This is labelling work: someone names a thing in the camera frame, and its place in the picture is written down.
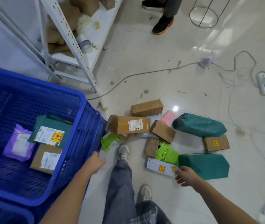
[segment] grey sneaker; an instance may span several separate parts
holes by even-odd
[[[129,153],[129,149],[127,145],[120,145],[117,150],[117,159],[125,160],[127,162],[127,156]]]
[[[144,184],[141,186],[138,194],[137,202],[152,199],[152,191],[149,185]]]

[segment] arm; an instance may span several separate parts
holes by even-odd
[[[39,224],[77,224],[88,181],[105,163],[93,152]]]
[[[176,174],[178,184],[192,186],[202,196],[218,224],[258,224],[245,211],[200,178],[191,168],[182,166]]]

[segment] person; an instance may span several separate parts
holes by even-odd
[[[141,186],[135,204],[128,154],[127,145],[118,148],[118,161],[109,180],[102,223],[171,224],[165,213],[151,200],[152,191],[148,185]],[[88,181],[105,163],[106,160],[99,159],[98,153],[94,152],[47,211],[40,224],[77,224]],[[182,166],[176,173],[177,183],[183,187],[193,187],[202,196],[218,224],[258,224],[191,168]]]
[[[162,12],[163,16],[153,27],[154,34],[163,34],[174,22],[182,0],[143,0],[142,7],[148,10]]]

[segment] sneaker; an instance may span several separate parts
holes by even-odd
[[[125,160],[127,162],[128,152],[129,152],[129,149],[127,145],[120,145],[117,150],[117,159]]]
[[[144,0],[142,1],[142,7],[147,10],[157,11],[157,12],[164,12],[166,3],[160,3],[157,0]]]
[[[159,19],[158,23],[153,27],[152,32],[161,35],[174,22],[174,17],[165,17],[164,15]]]
[[[152,191],[149,185],[144,184],[141,186],[138,194],[137,202],[152,199]]]

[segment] grey pants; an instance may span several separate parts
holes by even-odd
[[[171,223],[164,212],[150,200],[135,205],[135,192],[132,184],[132,170],[125,160],[116,163],[112,170],[107,196],[103,224],[125,224],[131,219],[157,207],[157,224]]]
[[[157,0],[160,3],[165,3],[166,0]],[[177,14],[182,0],[168,0],[166,4],[166,9],[164,12],[165,17],[173,17]]]

